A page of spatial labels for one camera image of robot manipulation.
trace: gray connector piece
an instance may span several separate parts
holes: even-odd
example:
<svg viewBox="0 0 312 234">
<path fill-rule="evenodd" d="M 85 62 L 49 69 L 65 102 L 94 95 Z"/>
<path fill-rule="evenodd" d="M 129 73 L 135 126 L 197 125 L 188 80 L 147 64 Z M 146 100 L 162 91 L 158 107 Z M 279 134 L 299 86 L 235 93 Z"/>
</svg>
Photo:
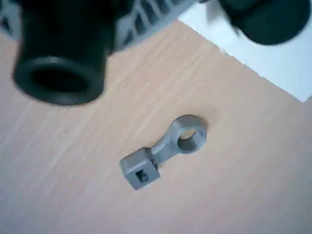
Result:
<svg viewBox="0 0 312 234">
<path fill-rule="evenodd" d="M 134 189 L 140 189 L 160 177 L 158 165 L 176 154 L 191 154 L 206 142 L 206 124 L 197 116 L 185 115 L 175 119 L 166 134 L 151 148 L 142 148 L 120 161 L 122 172 Z M 193 135 L 181 136 L 188 131 Z"/>
</svg>

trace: black round end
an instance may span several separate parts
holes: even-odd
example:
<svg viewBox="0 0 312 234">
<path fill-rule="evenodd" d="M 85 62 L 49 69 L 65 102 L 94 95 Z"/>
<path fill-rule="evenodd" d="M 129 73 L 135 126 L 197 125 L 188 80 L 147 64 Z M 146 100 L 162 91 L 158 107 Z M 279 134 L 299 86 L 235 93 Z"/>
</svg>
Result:
<svg viewBox="0 0 312 234">
<path fill-rule="evenodd" d="M 104 86 L 104 78 L 95 72 L 57 57 L 35 58 L 19 64 L 13 79 L 26 94 L 66 106 L 96 99 Z"/>
</svg>

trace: square hole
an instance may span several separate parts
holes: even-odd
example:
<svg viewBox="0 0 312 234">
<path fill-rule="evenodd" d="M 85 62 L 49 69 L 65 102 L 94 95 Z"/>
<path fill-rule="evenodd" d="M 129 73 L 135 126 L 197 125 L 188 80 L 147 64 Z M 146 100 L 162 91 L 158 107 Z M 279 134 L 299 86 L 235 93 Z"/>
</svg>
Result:
<svg viewBox="0 0 312 234">
<path fill-rule="evenodd" d="M 141 183 L 146 183 L 149 180 L 148 175 L 144 172 L 144 170 L 136 172 L 136 176 L 138 177 Z"/>
</svg>

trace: black plastic part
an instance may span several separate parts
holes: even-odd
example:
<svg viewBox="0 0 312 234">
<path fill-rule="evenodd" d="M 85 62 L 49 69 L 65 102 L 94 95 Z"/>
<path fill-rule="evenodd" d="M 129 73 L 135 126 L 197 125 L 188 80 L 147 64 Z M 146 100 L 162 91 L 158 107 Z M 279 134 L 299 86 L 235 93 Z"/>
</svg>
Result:
<svg viewBox="0 0 312 234">
<path fill-rule="evenodd" d="M 310 0 L 220 0 L 232 24 L 252 41 L 277 45 L 296 37 L 310 18 Z"/>
<path fill-rule="evenodd" d="M 113 35 L 104 1 L 22 1 L 22 38 L 13 79 L 28 95 L 84 104 L 104 89 Z"/>
</svg>

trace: light wood surface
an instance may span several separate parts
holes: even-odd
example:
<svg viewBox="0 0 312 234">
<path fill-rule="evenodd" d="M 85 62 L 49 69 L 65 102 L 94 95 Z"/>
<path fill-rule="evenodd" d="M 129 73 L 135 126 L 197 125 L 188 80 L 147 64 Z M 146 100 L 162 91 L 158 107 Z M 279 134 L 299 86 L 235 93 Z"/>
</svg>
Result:
<svg viewBox="0 0 312 234">
<path fill-rule="evenodd" d="M 312 100 L 178 22 L 114 55 L 105 95 L 74 108 L 20 94 L 0 45 L 1 234 L 312 233 Z M 209 123 L 206 145 L 134 191 L 119 161 L 182 114 Z"/>
</svg>

